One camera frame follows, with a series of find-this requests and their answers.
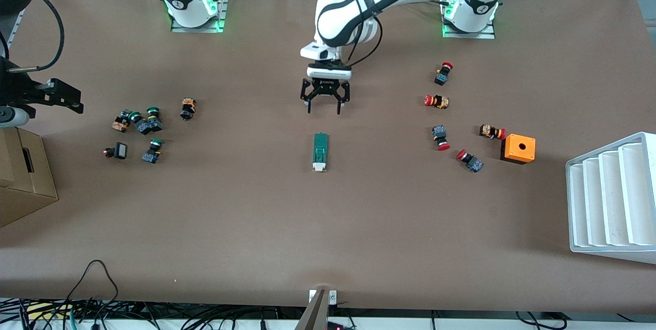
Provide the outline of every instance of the brown table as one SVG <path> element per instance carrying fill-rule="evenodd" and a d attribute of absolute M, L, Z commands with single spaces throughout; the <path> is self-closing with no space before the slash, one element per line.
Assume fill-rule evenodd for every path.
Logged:
<path fill-rule="evenodd" d="M 496 40 L 442 39 L 433 4 L 392 8 L 340 116 L 332 98 L 311 115 L 298 99 L 316 0 L 231 0 L 223 34 L 169 33 L 158 0 L 52 1 L 66 47 L 33 77 L 75 85 L 86 111 L 40 106 L 26 126 L 60 201 L 0 230 L 0 297 L 61 298 L 101 258 L 126 300 L 301 306 L 325 283 L 352 307 L 656 313 L 656 266 L 568 246 L 565 161 L 656 131 L 635 0 L 504 0 Z M 35 1 L 13 60 L 47 62 L 56 32 Z M 452 104 L 425 108 L 428 93 Z M 184 96 L 198 99 L 190 122 Z M 148 106 L 166 126 L 157 165 L 140 160 L 150 137 L 110 129 Z M 535 137 L 537 160 L 498 160 L 483 122 Z M 311 171 L 315 132 L 330 135 L 325 174 Z M 116 141 L 129 159 L 103 158 Z M 86 284 L 76 297 L 112 292 L 98 267 Z"/>

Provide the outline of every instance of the black cable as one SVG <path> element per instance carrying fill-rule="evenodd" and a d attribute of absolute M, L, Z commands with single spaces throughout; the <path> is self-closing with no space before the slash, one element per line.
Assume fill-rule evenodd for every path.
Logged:
<path fill-rule="evenodd" d="M 367 59 L 370 55 L 372 55 L 373 52 L 375 52 L 375 51 L 378 49 L 378 47 L 380 46 L 380 42 L 382 42 L 382 24 L 380 23 L 380 20 L 379 20 L 377 17 L 374 16 L 374 19 L 375 19 L 376 22 L 378 23 L 378 27 L 379 27 L 379 29 L 380 29 L 380 35 L 379 35 L 379 37 L 378 37 L 378 43 L 376 43 L 376 46 L 371 50 L 370 53 L 368 53 L 366 56 L 364 56 L 363 58 L 359 59 L 358 61 L 355 61 L 353 64 L 349 64 L 349 66 L 355 66 L 355 65 L 359 64 L 360 62 L 363 62 L 363 61 L 364 61 L 365 59 Z"/>
<path fill-rule="evenodd" d="M 7 317 L 7 318 L 5 318 L 4 320 L 0 320 L 0 325 L 2 325 L 2 324 L 5 323 L 5 322 L 18 320 L 19 317 L 20 317 L 20 315 L 16 315 L 16 316 L 12 316 L 12 317 Z"/>
<path fill-rule="evenodd" d="M 264 321 L 264 310 L 262 310 L 262 320 L 260 320 L 260 330 L 267 330 L 267 323 Z"/>
<path fill-rule="evenodd" d="M 9 45 L 7 44 L 7 41 L 5 40 L 5 36 L 2 35 L 2 31 L 0 31 L 0 42 L 2 42 L 2 49 L 3 49 L 3 52 L 5 53 L 5 58 L 9 59 Z"/>
<path fill-rule="evenodd" d="M 201 314 L 206 314 L 206 313 L 208 313 L 208 312 L 215 312 L 216 310 L 217 310 L 217 308 L 214 307 L 214 308 L 210 308 L 210 309 L 205 310 L 205 311 L 201 311 L 201 312 L 195 314 L 195 318 L 198 318 Z M 180 330 L 191 330 L 192 328 L 196 328 L 196 327 L 199 326 L 201 323 L 203 323 L 203 322 L 206 320 L 207 317 L 208 317 L 208 316 L 203 316 L 203 318 L 201 318 L 201 320 L 198 320 L 198 321 L 196 321 L 195 323 L 192 323 L 192 325 L 189 326 L 189 329 L 187 329 L 187 324 L 188 324 L 190 321 L 195 320 L 194 317 L 191 317 L 191 318 L 189 318 L 189 320 L 185 321 L 184 324 L 182 324 L 182 327 L 180 328 Z"/>
<path fill-rule="evenodd" d="M 353 43 L 353 48 L 351 49 L 351 53 L 348 55 L 348 58 L 346 59 L 346 64 L 351 61 L 351 57 L 353 57 L 353 52 L 356 52 L 356 48 L 358 47 L 358 42 L 360 41 L 360 38 L 362 37 L 362 31 L 365 29 L 365 20 L 362 17 L 362 6 L 360 6 L 360 2 L 356 0 L 356 5 L 358 6 L 358 11 L 360 14 L 358 15 L 360 17 L 360 24 L 358 24 L 358 34 L 356 34 L 356 41 Z"/>
<path fill-rule="evenodd" d="M 103 330 L 107 330 L 107 325 L 105 325 L 105 318 L 104 317 L 100 318 L 100 323 L 102 324 Z"/>
<path fill-rule="evenodd" d="M 82 308 L 82 318 L 80 318 L 80 322 L 78 322 L 78 323 L 82 323 L 82 321 L 86 320 L 86 318 L 87 318 L 87 308 L 89 306 L 89 303 L 91 303 L 91 298 L 87 299 L 87 302 L 84 303 L 84 307 Z"/>
<path fill-rule="evenodd" d="M 351 315 L 349 315 L 347 311 L 344 311 L 344 313 L 348 316 L 348 320 L 351 321 L 351 330 L 356 330 L 357 326 L 356 323 L 353 322 L 353 318 L 351 317 Z"/>
<path fill-rule="evenodd" d="M 103 305 L 100 306 L 100 308 L 98 309 L 98 312 L 96 312 L 96 317 L 94 318 L 94 324 L 95 324 L 96 321 L 98 320 L 98 317 L 103 312 L 103 309 L 105 309 L 105 307 L 108 304 L 112 303 L 116 299 L 116 297 L 119 296 L 119 286 L 116 285 L 114 279 L 112 279 L 112 276 L 110 276 L 110 272 L 107 270 L 107 266 L 105 265 L 105 262 L 103 262 L 102 260 L 92 260 L 91 262 L 89 262 L 89 264 L 87 264 L 87 268 L 84 270 L 84 273 L 82 273 L 82 276 L 80 277 L 80 280 L 78 280 L 77 283 L 75 284 L 75 286 L 73 286 L 73 289 L 70 292 L 68 292 L 68 295 L 66 296 L 66 302 L 71 300 L 71 295 L 76 290 L 76 288 L 80 285 L 82 280 L 84 280 L 84 277 L 87 275 L 87 272 L 89 271 L 89 268 L 91 267 L 91 265 L 94 262 L 98 262 L 100 265 L 102 265 L 103 270 L 105 270 L 105 275 L 109 279 L 110 283 L 112 283 L 112 285 L 114 286 L 114 296 L 112 297 L 112 299 L 110 299 L 109 302 L 105 302 Z"/>
<path fill-rule="evenodd" d="M 48 319 L 48 321 L 46 321 L 45 325 L 43 325 L 43 330 L 45 330 L 46 327 L 50 327 L 50 330 L 54 330 L 54 328 L 52 328 L 52 325 L 50 324 L 50 321 L 52 321 L 55 318 L 55 316 L 58 312 L 59 312 L 59 309 L 56 309 L 55 311 L 52 311 L 52 314 L 51 314 L 50 318 Z"/>
<path fill-rule="evenodd" d="M 57 20 L 57 26 L 59 26 L 59 47 L 57 48 L 57 53 L 54 55 L 54 58 L 44 66 L 37 66 L 34 69 L 35 71 L 45 70 L 53 66 L 59 60 L 59 57 L 61 57 L 62 51 L 64 50 L 64 23 L 62 22 L 62 17 L 59 16 L 59 12 L 57 12 L 57 9 L 54 7 L 54 5 L 52 5 L 52 3 L 49 0 L 42 0 L 42 1 L 48 6 L 48 8 L 50 8 L 52 14 L 54 15 L 54 18 Z"/>
<path fill-rule="evenodd" d="M 43 318 L 47 314 L 50 314 L 51 315 L 50 319 L 49 320 L 44 320 L 44 321 L 46 321 L 46 323 L 45 323 L 45 325 L 43 325 L 43 330 L 45 330 L 45 328 L 47 328 L 48 326 L 50 326 L 50 328 L 52 329 L 52 325 L 50 325 L 50 321 L 52 321 L 52 318 L 54 317 L 54 314 L 56 314 L 56 312 L 57 312 L 57 310 L 54 310 L 52 312 L 44 311 L 44 312 L 40 313 L 39 316 L 35 317 L 34 320 L 31 321 L 31 323 L 29 325 L 29 328 L 34 330 L 37 326 L 37 322 L 39 321 L 39 319 Z"/>
<path fill-rule="evenodd" d="M 16 306 L 17 304 L 18 304 L 18 301 L 16 299 L 7 299 L 7 300 L 3 300 L 2 302 L 0 302 L 0 308 L 5 307 L 5 306 Z"/>
<path fill-rule="evenodd" d="M 629 322 L 636 322 L 635 320 L 631 320 L 630 318 L 624 316 L 623 314 L 616 314 L 616 315 L 619 316 L 619 317 L 621 317 L 621 318 L 623 318 L 623 319 L 626 320 L 626 321 L 629 321 Z"/>
<path fill-rule="evenodd" d="M 23 306 L 23 299 L 19 299 L 18 304 L 20 305 L 20 312 L 18 312 L 18 314 L 20 315 L 20 324 L 23 326 L 23 330 L 29 330 L 30 320 L 28 320 L 27 311 Z"/>
<path fill-rule="evenodd" d="M 203 326 L 201 326 L 201 328 L 199 328 L 199 330 L 203 330 L 205 326 L 209 326 L 210 330 L 214 330 L 211 322 L 212 322 L 212 320 L 207 320 L 206 323 L 204 323 Z"/>
<path fill-rule="evenodd" d="M 515 312 L 515 316 L 517 316 L 518 320 L 522 321 L 526 325 L 535 326 L 537 330 L 540 330 L 541 328 L 548 328 L 549 330 L 565 330 L 567 328 L 567 320 L 565 319 L 563 319 L 564 323 L 561 327 L 553 327 L 553 326 L 544 325 L 543 323 L 539 323 L 535 318 L 535 316 L 532 314 L 532 312 L 527 311 L 526 313 L 529 314 L 529 316 L 531 316 L 532 322 L 524 320 L 522 316 L 520 316 L 520 312 L 518 311 Z"/>
<path fill-rule="evenodd" d="M 148 310 L 148 313 L 150 314 L 150 318 L 152 318 L 153 323 L 155 324 L 155 327 L 157 328 L 157 330 L 162 330 L 162 329 L 159 327 L 159 324 L 157 323 L 157 320 L 155 320 L 155 316 L 153 316 L 153 312 L 150 311 L 150 307 L 148 306 L 148 303 L 143 302 L 143 304 L 146 306 L 146 309 Z"/>
<path fill-rule="evenodd" d="M 179 311 L 179 312 L 177 312 L 177 313 L 175 313 L 175 314 L 173 314 L 173 315 L 161 316 L 159 319 L 161 320 L 162 318 L 171 318 L 171 317 L 175 317 L 175 316 L 178 316 L 178 314 L 182 314 L 182 313 L 185 313 L 185 312 L 198 310 L 198 309 L 200 309 L 200 308 L 205 308 L 205 306 L 193 307 L 193 308 L 190 308 L 190 309 L 187 309 L 187 310 Z"/>

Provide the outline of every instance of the orange control box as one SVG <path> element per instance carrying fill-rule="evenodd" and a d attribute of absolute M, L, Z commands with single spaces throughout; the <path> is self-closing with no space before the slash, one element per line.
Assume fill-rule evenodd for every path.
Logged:
<path fill-rule="evenodd" d="M 501 143 L 501 160 L 525 164 L 535 160 L 535 139 L 511 134 Z"/>

